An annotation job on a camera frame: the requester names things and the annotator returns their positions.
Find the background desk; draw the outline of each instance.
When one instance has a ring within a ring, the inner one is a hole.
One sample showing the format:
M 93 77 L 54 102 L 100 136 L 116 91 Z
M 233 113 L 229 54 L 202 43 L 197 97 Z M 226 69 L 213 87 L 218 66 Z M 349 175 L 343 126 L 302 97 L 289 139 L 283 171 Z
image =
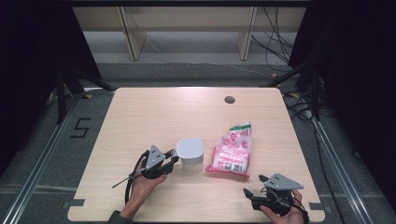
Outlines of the background desk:
M 225 103 L 226 96 L 235 103 Z M 165 152 L 179 139 L 200 137 L 206 167 L 217 139 L 245 121 L 252 122 L 250 178 L 205 170 L 192 175 L 178 162 L 134 220 L 263 222 L 268 219 L 252 209 L 243 188 L 260 194 L 263 183 L 258 176 L 281 173 L 304 185 L 304 207 L 312 221 L 322 221 L 323 211 L 309 209 L 308 203 L 319 203 L 319 198 L 280 92 L 260 88 L 118 89 L 75 196 L 85 200 L 84 205 L 70 207 L 69 219 L 105 221 L 115 209 L 121 210 L 126 183 L 111 187 L 131 173 L 151 145 Z

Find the gray carpet floor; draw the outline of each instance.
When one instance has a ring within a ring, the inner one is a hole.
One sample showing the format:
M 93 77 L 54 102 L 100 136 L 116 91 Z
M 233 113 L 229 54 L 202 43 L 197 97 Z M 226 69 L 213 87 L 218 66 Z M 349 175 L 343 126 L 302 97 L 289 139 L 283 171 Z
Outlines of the gray carpet floor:
M 98 64 L 103 81 L 114 87 L 176 87 L 176 86 L 214 86 L 214 87 L 258 87 L 270 82 L 269 74 L 276 72 L 282 76 L 287 66 L 270 67 L 268 65 L 239 64 L 235 67 L 214 64 L 166 63 L 166 64 Z M 292 91 L 297 77 L 282 83 L 283 92 Z M 84 87 L 95 87 L 81 80 Z M 40 177 L 35 192 L 27 204 L 20 223 L 71 223 L 67 219 L 68 203 L 74 197 L 79 180 L 90 157 L 92 147 L 100 131 L 112 94 L 96 92 L 91 98 L 81 98 L 73 110 L 70 120 L 55 148 L 51 159 Z M 294 105 L 299 98 L 285 97 L 287 105 Z M 332 111 L 323 107 L 320 110 L 321 123 L 332 141 L 337 154 L 346 167 L 355 187 L 369 209 L 375 223 L 396 223 L 396 216 L 386 198 L 381 193 L 364 163 L 352 155 L 353 146 L 349 143 L 342 127 Z M 84 138 L 73 138 L 84 131 L 75 130 L 79 119 L 89 128 Z M 0 179 L 0 217 L 4 217 L 8 208 L 18 195 L 21 186 L 28 178 L 35 161 L 45 147 L 57 121 L 56 101 L 52 101 L 37 121 L 35 131 L 25 142 L 13 162 Z M 324 172 L 330 185 L 320 169 L 318 145 L 314 130 L 308 120 L 297 117 L 292 119 L 308 168 L 317 187 L 319 198 L 326 207 L 323 223 L 359 223 L 349 201 L 327 160 L 322 153 Z

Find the table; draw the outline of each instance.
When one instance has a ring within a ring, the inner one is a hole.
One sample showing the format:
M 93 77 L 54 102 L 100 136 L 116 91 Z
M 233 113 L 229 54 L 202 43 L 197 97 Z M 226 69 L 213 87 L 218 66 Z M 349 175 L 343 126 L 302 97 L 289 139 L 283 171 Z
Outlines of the table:
M 233 104 L 225 102 L 232 96 Z M 132 172 L 139 156 L 151 145 L 162 152 L 176 147 L 179 139 L 200 137 L 204 142 L 204 168 L 210 164 L 218 138 L 235 124 L 251 121 L 252 148 L 247 172 L 191 174 L 179 161 L 134 217 L 142 222 L 263 222 L 243 188 L 260 194 L 258 176 L 285 175 L 304 185 L 303 204 L 311 221 L 325 218 L 289 114 L 274 88 L 120 88 L 107 111 L 102 129 L 81 178 L 71 206 L 72 221 L 106 221 L 124 206 L 126 183 L 111 188 Z

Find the pink and white package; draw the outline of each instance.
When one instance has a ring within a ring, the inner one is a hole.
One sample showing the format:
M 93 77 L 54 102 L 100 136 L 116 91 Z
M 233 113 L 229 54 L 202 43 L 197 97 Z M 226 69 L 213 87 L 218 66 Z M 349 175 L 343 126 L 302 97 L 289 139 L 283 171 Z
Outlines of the pink and white package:
M 248 177 L 251 146 L 251 123 L 233 126 L 223 135 L 213 150 L 212 163 L 206 167 L 210 173 L 225 172 Z

